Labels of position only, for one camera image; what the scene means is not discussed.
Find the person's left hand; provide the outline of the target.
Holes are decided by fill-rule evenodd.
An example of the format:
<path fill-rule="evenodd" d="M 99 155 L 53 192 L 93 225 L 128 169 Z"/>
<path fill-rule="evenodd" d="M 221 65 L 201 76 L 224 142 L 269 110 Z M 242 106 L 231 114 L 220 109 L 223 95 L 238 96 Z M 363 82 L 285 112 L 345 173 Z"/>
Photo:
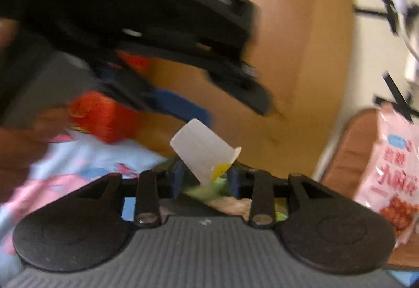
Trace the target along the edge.
<path fill-rule="evenodd" d="M 49 143 L 70 125 L 68 105 L 47 109 L 24 129 L 1 128 L 1 202 L 27 179 L 30 166 L 47 153 Z"/>

